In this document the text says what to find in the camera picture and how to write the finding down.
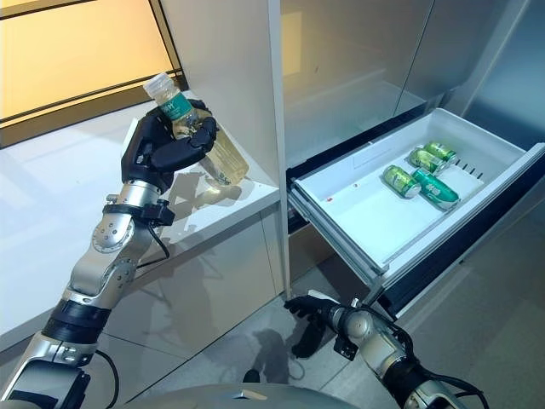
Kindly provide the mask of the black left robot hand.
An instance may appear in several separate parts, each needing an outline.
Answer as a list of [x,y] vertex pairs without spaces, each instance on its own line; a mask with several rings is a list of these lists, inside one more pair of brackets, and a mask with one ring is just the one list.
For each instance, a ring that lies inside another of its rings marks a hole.
[[203,101],[190,103],[205,115],[198,120],[194,134],[176,139],[171,120],[159,107],[137,122],[121,159],[122,182],[143,181],[165,193],[171,188],[176,171],[196,164],[212,150],[217,122]]

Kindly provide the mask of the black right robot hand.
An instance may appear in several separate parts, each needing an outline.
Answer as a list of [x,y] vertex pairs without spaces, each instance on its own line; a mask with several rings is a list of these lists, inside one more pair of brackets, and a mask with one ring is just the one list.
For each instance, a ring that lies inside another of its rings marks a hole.
[[326,327],[332,328],[332,317],[340,304],[330,299],[306,295],[286,301],[284,307],[298,318],[307,319],[307,328],[291,351],[296,358],[310,358],[318,350]]

